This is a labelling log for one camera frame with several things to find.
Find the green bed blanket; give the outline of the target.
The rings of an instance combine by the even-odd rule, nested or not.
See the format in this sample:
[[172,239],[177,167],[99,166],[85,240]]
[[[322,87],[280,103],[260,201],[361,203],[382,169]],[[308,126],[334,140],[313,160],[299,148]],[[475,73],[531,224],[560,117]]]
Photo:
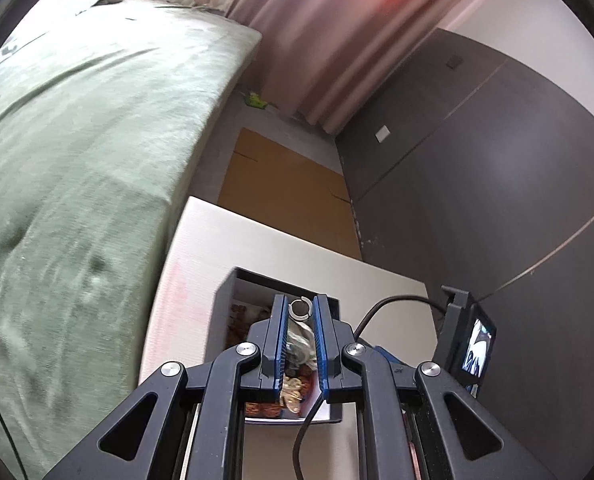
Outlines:
[[0,63],[0,456],[39,479],[137,385],[161,267],[259,32],[95,6]]

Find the green object on floor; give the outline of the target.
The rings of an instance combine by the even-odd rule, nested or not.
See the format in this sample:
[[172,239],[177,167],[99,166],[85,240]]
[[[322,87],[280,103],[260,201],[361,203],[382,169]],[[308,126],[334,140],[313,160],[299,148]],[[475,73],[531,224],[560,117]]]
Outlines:
[[268,106],[268,102],[263,100],[256,92],[248,91],[244,96],[245,104],[249,107],[253,107],[256,110],[265,110]]

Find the dark grey wardrobe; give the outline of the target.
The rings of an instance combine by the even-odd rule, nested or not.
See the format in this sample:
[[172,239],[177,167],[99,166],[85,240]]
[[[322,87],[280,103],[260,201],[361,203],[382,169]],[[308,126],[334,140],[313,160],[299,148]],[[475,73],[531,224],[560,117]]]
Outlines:
[[556,477],[594,479],[594,117],[438,29],[337,148],[364,260],[471,292],[498,329],[481,403]]

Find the gold butterfly pendant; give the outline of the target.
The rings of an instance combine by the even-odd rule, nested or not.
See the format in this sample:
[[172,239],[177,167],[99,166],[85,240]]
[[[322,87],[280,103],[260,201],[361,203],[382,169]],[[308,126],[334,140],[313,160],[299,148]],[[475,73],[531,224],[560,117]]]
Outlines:
[[303,402],[303,382],[297,377],[285,376],[280,393],[280,404],[291,414],[297,415],[300,412]]

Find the light green crumpled duvet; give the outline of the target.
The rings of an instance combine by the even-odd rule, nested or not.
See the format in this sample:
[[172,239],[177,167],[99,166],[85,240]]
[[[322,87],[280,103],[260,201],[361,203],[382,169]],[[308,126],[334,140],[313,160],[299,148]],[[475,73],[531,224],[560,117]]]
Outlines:
[[10,32],[0,47],[0,64],[58,24],[86,12],[96,4],[124,0],[39,0]]

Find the black jewelry box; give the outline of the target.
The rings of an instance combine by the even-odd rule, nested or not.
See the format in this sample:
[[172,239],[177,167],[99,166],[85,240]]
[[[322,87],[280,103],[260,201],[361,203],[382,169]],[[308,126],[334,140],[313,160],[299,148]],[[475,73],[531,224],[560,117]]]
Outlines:
[[320,394],[313,307],[317,294],[234,268],[213,297],[205,359],[253,342],[260,352],[254,382],[271,388],[271,403],[248,403],[245,422],[297,426]]

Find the pink curtain right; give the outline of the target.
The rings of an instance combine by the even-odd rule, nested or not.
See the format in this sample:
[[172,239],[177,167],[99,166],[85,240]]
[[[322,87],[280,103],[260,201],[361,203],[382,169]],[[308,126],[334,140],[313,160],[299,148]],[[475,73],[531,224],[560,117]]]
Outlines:
[[265,102],[337,133],[461,0],[234,0],[261,33],[244,82]]

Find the white wall switch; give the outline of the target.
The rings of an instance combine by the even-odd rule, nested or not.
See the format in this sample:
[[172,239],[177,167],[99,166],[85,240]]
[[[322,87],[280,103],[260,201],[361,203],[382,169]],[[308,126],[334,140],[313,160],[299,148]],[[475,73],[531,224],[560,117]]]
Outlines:
[[388,136],[390,136],[390,130],[386,125],[383,125],[375,133],[375,138],[378,143],[383,143],[388,138]]

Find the brown cardboard floor sheet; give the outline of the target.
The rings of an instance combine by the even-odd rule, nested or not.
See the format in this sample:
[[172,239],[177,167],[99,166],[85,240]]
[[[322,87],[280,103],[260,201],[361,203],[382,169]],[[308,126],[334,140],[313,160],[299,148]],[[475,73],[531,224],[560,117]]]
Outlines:
[[360,259],[344,177],[244,128],[218,205],[312,244]]

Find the silver ring bangle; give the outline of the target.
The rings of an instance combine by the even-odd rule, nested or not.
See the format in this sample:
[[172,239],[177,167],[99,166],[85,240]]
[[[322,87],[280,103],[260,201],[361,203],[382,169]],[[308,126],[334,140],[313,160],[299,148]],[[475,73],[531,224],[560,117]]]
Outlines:
[[306,364],[314,357],[314,333],[309,325],[311,311],[312,304],[305,297],[288,304],[287,352],[297,364]]

